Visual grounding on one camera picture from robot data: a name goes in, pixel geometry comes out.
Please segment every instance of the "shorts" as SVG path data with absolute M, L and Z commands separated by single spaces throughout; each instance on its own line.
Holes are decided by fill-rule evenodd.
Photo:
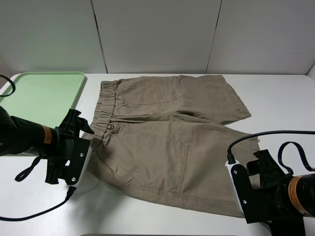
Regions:
M 242 217 L 225 167 L 246 136 L 222 123 L 250 117 L 221 75 L 101 82 L 88 170 L 126 195 L 173 207 Z M 238 143 L 241 164 L 257 138 Z

